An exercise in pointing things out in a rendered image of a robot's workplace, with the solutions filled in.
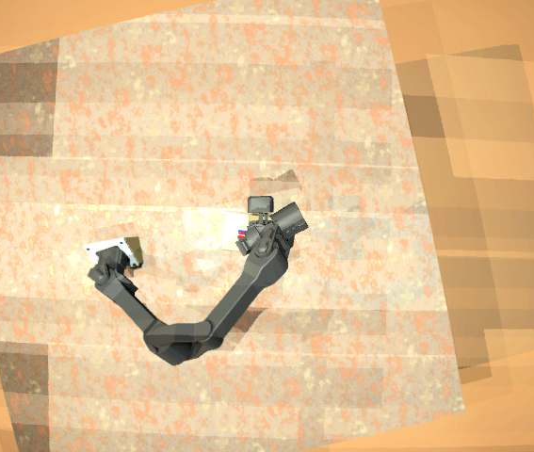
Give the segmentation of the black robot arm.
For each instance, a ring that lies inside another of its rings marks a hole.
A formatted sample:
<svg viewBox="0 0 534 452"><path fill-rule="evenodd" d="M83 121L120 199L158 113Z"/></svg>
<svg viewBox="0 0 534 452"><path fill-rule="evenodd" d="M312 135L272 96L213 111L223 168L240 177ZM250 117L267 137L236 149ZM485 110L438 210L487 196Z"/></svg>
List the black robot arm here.
<svg viewBox="0 0 534 452"><path fill-rule="evenodd" d="M167 325L136 297L138 287L123 275L128 256L113 246L97 250L98 264L87 277L100 293L119 304L143 333L146 347L171 365L198 359L206 351L220 348L223 338L250 307L259 293L287 271L295 234L309 228L299 207L291 202L270 215L271 221L252 225L235 243L244 256L244 270L206 319L198 323Z"/></svg>

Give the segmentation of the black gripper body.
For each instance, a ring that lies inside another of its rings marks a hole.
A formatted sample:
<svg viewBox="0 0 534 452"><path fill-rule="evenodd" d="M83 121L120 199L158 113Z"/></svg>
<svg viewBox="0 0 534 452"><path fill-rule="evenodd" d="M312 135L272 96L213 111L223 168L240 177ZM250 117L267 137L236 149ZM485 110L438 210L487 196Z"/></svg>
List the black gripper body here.
<svg viewBox="0 0 534 452"><path fill-rule="evenodd" d="M249 196L248 197L248 213L258 213L257 221L252 220L251 226L255 224L268 223L268 213L274 213L274 199L271 196ZM264 220L263 220L264 213ZM247 230L251 227L247 226Z"/></svg>

